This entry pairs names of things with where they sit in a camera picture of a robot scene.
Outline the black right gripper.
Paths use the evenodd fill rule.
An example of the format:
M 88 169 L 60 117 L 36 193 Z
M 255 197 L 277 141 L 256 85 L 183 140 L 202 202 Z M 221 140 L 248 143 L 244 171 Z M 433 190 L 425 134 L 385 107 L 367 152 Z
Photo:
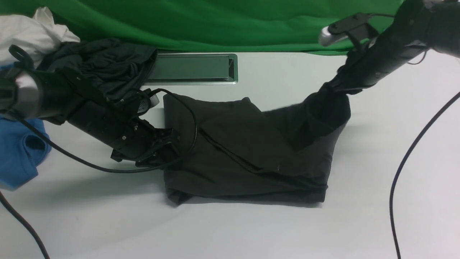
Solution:
M 323 84 L 323 90 L 332 95 L 356 95 L 373 87 L 396 69 L 427 51 L 419 40 L 411 40 L 408 33 L 390 27 L 380 34 L 373 46 L 353 64 L 348 64 L 336 75 L 336 85 Z

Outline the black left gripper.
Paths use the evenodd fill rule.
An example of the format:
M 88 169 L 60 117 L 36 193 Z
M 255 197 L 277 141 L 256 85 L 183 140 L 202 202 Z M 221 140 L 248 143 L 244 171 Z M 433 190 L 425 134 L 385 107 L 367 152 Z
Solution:
M 117 114 L 115 109 L 87 101 L 68 117 L 68 123 L 110 146 L 111 159 L 133 161 L 137 167 L 163 166 L 179 158 L 174 144 L 180 139 L 173 128 L 153 128 L 135 118 Z M 153 144 L 166 144 L 152 147 Z

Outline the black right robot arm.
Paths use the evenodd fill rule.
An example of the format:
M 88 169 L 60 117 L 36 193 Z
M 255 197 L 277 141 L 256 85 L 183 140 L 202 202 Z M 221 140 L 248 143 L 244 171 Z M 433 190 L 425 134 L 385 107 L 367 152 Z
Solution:
M 406 0 L 381 33 L 369 23 L 375 16 L 356 13 L 321 30 L 318 41 L 322 46 L 345 39 L 353 44 L 346 63 L 323 84 L 324 90 L 356 94 L 428 50 L 460 55 L 458 0 Z

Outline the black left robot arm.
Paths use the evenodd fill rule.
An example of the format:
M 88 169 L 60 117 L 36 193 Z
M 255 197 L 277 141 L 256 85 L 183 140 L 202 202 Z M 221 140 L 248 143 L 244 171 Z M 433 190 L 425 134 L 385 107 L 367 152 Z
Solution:
M 140 118 L 159 103 L 155 91 L 133 89 L 115 101 L 74 69 L 37 71 L 26 51 L 16 45 L 8 51 L 16 62 L 1 72 L 3 116 L 39 118 L 55 125 L 68 122 L 110 146 L 114 161 L 133 161 L 140 168 L 164 168 L 180 161 L 179 135 Z

